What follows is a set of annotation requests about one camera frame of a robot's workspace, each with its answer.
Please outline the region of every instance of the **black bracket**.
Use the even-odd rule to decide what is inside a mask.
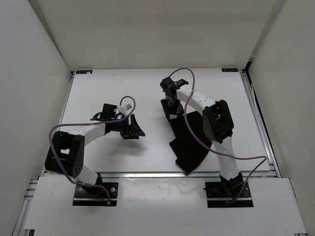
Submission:
[[[73,196],[73,206],[100,206],[100,207],[115,207],[117,205],[117,195],[118,195],[118,183],[116,182],[103,182],[103,185],[111,198],[111,205],[107,203],[107,195],[104,191],[96,195],[88,193],[82,185],[77,184],[74,190]]]
[[[77,70],[76,74],[92,74],[92,70]]]
[[[234,123],[227,102],[220,100],[202,111],[203,130],[208,139],[222,143],[231,137]]]
[[[82,135],[71,135],[67,132],[57,131],[53,136],[53,145],[59,156],[59,159],[67,171],[68,175],[76,178],[83,167],[84,141]],[[62,150],[69,149],[69,154],[65,154]],[[58,174],[63,174],[60,169],[51,148],[47,153],[45,161],[45,169]]]
[[[222,68],[222,72],[238,72],[238,68]]]
[[[227,198],[233,198],[235,195],[229,195],[223,186],[222,182],[206,182],[207,203],[208,208],[220,208],[220,207],[253,207],[251,190],[246,183],[243,192],[238,200],[231,204],[227,204]]]
[[[96,113],[91,120],[97,121],[113,121],[117,119],[116,115],[116,105],[111,105],[105,103],[103,105],[103,110],[99,113]],[[130,115],[130,124],[129,120],[125,119],[119,121],[117,123],[106,124],[105,126],[105,134],[116,131],[120,132],[120,135],[123,139],[139,139],[139,136],[146,136],[145,133],[142,131],[140,126],[138,125],[134,114]]]
[[[186,80],[178,80],[174,82],[171,77],[167,77],[160,83],[163,92],[165,92],[165,99],[161,100],[161,104],[165,113],[166,119],[170,120],[170,115],[180,117],[184,114],[183,106],[180,100],[177,99],[176,90],[181,86],[188,85]]]

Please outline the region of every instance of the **white enclosure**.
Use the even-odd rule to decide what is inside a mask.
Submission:
[[[0,32],[0,234],[11,235],[27,185],[43,169],[71,74],[28,2],[1,1]]]
[[[275,0],[38,0],[71,70],[245,68]]]
[[[142,172],[141,186],[150,182],[145,177],[183,177],[169,182],[183,184],[186,178],[175,165],[169,146],[174,135],[159,102],[164,96],[159,83],[172,68],[185,66],[195,68],[197,90],[228,102],[235,121],[235,154],[267,153],[269,157],[254,174],[256,179],[250,179],[255,207],[197,212],[189,204],[174,204],[181,213],[171,215],[174,227],[167,218],[147,217],[154,205],[147,196],[141,199],[145,202],[142,211],[128,225],[131,234],[147,235],[153,229],[157,235],[166,235],[178,233],[176,227],[182,227],[181,236],[209,235],[211,227],[214,235],[303,236],[307,230],[309,236],[315,236],[314,9],[314,0],[2,1],[0,235],[31,235],[24,226],[36,229],[35,236],[56,235],[53,230],[58,235],[79,236],[90,233],[92,227],[99,235],[125,235],[128,232],[120,225],[104,228],[122,223],[135,211],[130,198],[123,195],[135,197],[133,186],[119,177],[139,177]],[[221,72],[223,67],[244,69],[252,59],[244,76],[243,72]],[[70,71],[80,69],[93,69],[93,73],[76,74],[71,81]],[[186,72],[175,78],[191,83]],[[119,181],[126,190],[120,192],[121,205],[73,210],[74,186],[54,174],[39,179],[32,200],[49,147],[50,127],[88,121],[103,103],[117,104],[124,95],[136,98],[136,119],[147,136],[123,141],[113,132],[89,144],[85,153],[87,166],[102,172],[104,178]],[[238,165],[246,176],[256,163]],[[209,154],[191,175],[193,180],[187,178],[187,186],[193,183],[201,188],[203,180],[218,176],[217,158]],[[30,179],[34,181],[28,187]],[[202,199],[202,193],[190,196]],[[155,199],[163,194],[156,194]],[[182,194],[176,196],[178,202],[186,200]],[[167,205],[162,209],[168,211]],[[192,222],[185,215],[188,211],[195,218]],[[227,219],[228,226],[220,225]],[[147,227],[151,220],[160,225]],[[76,228],[81,221],[88,226]],[[136,227],[139,221],[141,229]]]
[[[315,234],[315,1],[288,0],[250,74],[283,177]]]

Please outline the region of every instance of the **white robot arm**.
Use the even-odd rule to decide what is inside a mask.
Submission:
[[[101,184],[102,179],[100,174],[90,170],[83,165],[84,147],[93,140],[106,135],[111,131],[120,132],[123,139],[139,139],[139,136],[145,136],[136,122],[134,114],[129,118],[119,120],[119,115],[125,116],[126,110],[130,109],[127,106],[121,107],[120,113],[116,114],[116,105],[104,104],[102,112],[97,113],[91,120],[96,121],[112,121],[112,123],[100,123],[90,126],[80,126],[70,132],[57,131],[53,136],[53,146],[57,152],[59,160],[65,168],[67,174],[74,180],[82,183],[96,185]],[[48,151],[45,169],[50,172],[63,174],[58,165],[51,148]],[[100,188],[88,188],[86,191],[91,193],[100,191]]]
[[[177,91],[177,99],[183,102],[188,100],[188,97],[191,93],[191,87],[189,85],[181,86]],[[196,111],[198,111],[201,115],[203,115],[203,111],[206,107],[211,107],[215,105],[215,101],[202,95],[198,91],[194,91],[189,105],[193,107]],[[234,156],[233,147],[232,147],[232,137],[226,137],[222,143],[219,143],[215,140],[211,140],[213,145],[216,148],[216,151],[227,153]],[[230,180],[236,178],[240,170],[238,169],[235,159],[218,155],[219,164],[220,164],[220,175],[226,180]]]
[[[181,79],[174,82],[170,77],[160,83],[165,92],[165,99],[161,100],[166,118],[170,115],[183,115],[184,110],[180,101],[187,102],[191,93],[188,82]],[[203,117],[203,130],[211,140],[217,152],[234,156],[232,147],[232,117],[224,100],[212,100],[201,93],[194,91],[189,105],[197,110]],[[238,169],[235,159],[218,155],[220,164],[220,178],[229,193],[237,191],[243,183],[243,177]]]

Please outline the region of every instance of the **white wall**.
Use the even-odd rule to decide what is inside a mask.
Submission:
[[[283,177],[315,235],[315,1],[287,0],[250,75]]]
[[[42,171],[71,74],[27,0],[0,5],[0,235],[6,236],[28,182]]]
[[[275,2],[37,1],[71,70],[244,68]]]

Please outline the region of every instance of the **cable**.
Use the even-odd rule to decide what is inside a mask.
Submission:
[[[118,118],[119,116],[122,116],[122,118],[125,117],[125,115],[124,115],[123,113],[119,112],[119,113],[117,113],[117,114],[115,115],[115,117],[114,117],[113,120],[117,120],[117,118]]]
[[[207,145],[205,145],[201,140],[198,139],[198,137],[194,134],[193,130],[191,129],[189,123],[188,123],[188,119],[187,119],[187,106],[189,104],[189,101],[193,95],[193,92],[194,92],[194,88],[195,88],[195,74],[193,73],[193,71],[189,68],[179,68],[177,70],[175,70],[173,73],[170,74],[169,77],[171,77],[173,74],[175,74],[177,71],[179,70],[188,70],[190,71],[191,75],[192,75],[192,87],[191,87],[191,93],[186,101],[186,104],[185,104],[185,107],[184,107],[184,119],[185,119],[185,123],[186,123],[186,126],[189,130],[189,132],[191,133],[191,135],[196,139],[196,141],[202,145],[205,149],[207,149],[208,151],[212,152],[212,153],[215,153],[217,155],[221,155],[221,156],[227,156],[227,157],[231,157],[231,158],[234,158],[234,159],[237,159],[237,160],[254,160],[254,159],[260,159],[260,158],[263,158],[263,160],[249,173],[249,175],[247,176],[247,178],[245,179],[243,185],[242,185],[242,188],[240,190],[240,192],[233,198],[231,199],[226,205],[229,205],[233,202],[235,202],[239,197],[240,195],[242,194],[245,186],[246,186],[246,183],[248,182],[249,178],[252,176],[252,174],[257,170],[257,168],[259,166],[261,166],[262,163],[264,163],[266,160],[267,160],[267,157],[266,156],[255,156],[255,157],[248,157],[248,158],[239,158],[239,157],[236,157],[236,156],[233,156],[233,155],[229,155],[229,154],[226,154],[226,153],[221,153],[221,152],[218,152],[218,151],[214,151],[212,150],[211,148],[209,148]]]
[[[111,200],[110,200],[110,196],[109,196],[109,193],[107,191],[107,189],[102,186],[102,185],[94,185],[94,184],[88,184],[88,183],[83,183],[81,181],[74,181],[72,180],[72,178],[68,175],[67,171],[65,170],[65,168],[63,167],[58,155],[57,155],[57,152],[55,150],[55,147],[54,147],[54,144],[53,144],[53,132],[55,129],[59,128],[59,127],[64,127],[64,126],[88,126],[88,125],[97,125],[97,124],[113,124],[113,123],[118,123],[120,121],[123,121],[125,119],[128,119],[128,117],[133,113],[134,109],[136,108],[136,101],[134,100],[133,97],[131,96],[125,96],[121,99],[120,103],[122,102],[123,99],[125,99],[126,97],[130,98],[132,101],[133,101],[133,108],[131,110],[131,112],[128,113],[128,115],[126,115],[125,117],[121,118],[121,119],[117,119],[117,120],[111,120],[111,121],[100,121],[100,122],[94,122],[94,123],[74,123],[74,124],[58,124],[58,125],[55,125],[54,127],[51,128],[51,130],[49,131],[49,135],[48,135],[48,140],[49,140],[49,144],[50,144],[50,148],[51,148],[51,151],[54,155],[54,158],[56,159],[61,171],[63,172],[63,174],[65,175],[65,177],[73,184],[82,184],[84,186],[87,186],[87,187],[97,187],[97,188],[101,188],[102,190],[105,191],[106,195],[107,195],[107,198],[108,198],[108,202],[109,202],[109,205],[111,203]]]

